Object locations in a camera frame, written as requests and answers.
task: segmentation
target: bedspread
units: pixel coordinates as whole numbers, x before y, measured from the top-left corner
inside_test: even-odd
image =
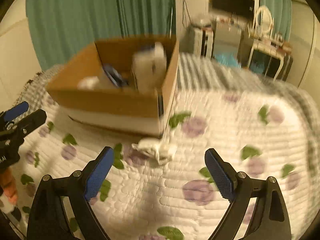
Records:
[[[228,207],[205,168],[204,152],[211,147],[236,171],[277,178],[293,239],[319,210],[319,114],[306,92],[181,54],[179,89],[163,136],[178,151],[173,161],[157,166],[130,147],[136,138],[71,121],[44,89],[59,68],[36,77],[18,99],[28,101],[26,114],[42,108],[48,116],[26,137],[21,160],[12,166],[24,226],[42,176],[69,176],[104,146],[113,147],[118,159],[90,204],[114,240],[208,239]],[[67,198],[64,203],[70,228],[81,238]],[[244,235],[253,205],[254,199],[236,239]]]

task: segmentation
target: blue gripper pad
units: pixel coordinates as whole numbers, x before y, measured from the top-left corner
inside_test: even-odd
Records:
[[[4,121],[11,122],[13,119],[17,118],[18,116],[22,115],[24,112],[28,111],[29,104],[24,101],[17,106],[9,109],[4,114]]]
[[[95,168],[86,181],[84,192],[84,198],[86,199],[86,201],[89,201],[91,198],[95,197],[98,194],[99,189],[113,164],[112,148],[105,147],[99,154],[97,159],[101,157],[100,155],[103,155],[102,158],[96,164]]]
[[[231,203],[235,198],[236,181],[230,179],[227,175],[228,171],[225,171],[225,168],[229,168],[226,167],[226,164],[229,163],[225,163],[214,149],[209,149],[205,152],[204,162],[222,197],[228,199]]]

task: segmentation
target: green curtain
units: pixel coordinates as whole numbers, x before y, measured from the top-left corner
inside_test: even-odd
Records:
[[[292,19],[291,0],[260,0],[260,5],[266,5],[274,18],[273,34],[280,32],[288,40]]]
[[[175,0],[26,0],[26,12],[42,70],[97,39],[175,34]]]

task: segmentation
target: white quilt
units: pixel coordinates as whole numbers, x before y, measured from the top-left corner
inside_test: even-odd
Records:
[[[92,209],[114,240],[207,240],[229,202],[222,199],[204,164],[204,153],[215,148],[236,171],[252,178],[277,178],[287,205],[293,239],[303,234],[312,194],[307,165],[304,122],[277,96],[250,92],[180,91],[163,140],[176,144],[166,166],[130,148],[137,138],[73,122],[44,96],[47,123],[20,147],[21,160],[12,166],[19,192],[18,207],[27,224],[36,188],[45,174],[69,176],[96,158],[105,146],[121,158],[112,166]],[[64,199],[75,236],[81,232]],[[235,239],[241,238],[254,199]]]

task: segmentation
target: human hand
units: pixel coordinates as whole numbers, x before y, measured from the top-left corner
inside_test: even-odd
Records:
[[[4,194],[8,197],[9,202],[13,205],[17,204],[18,192],[16,180],[14,179],[10,168],[7,168],[3,173],[0,173],[0,187]]]

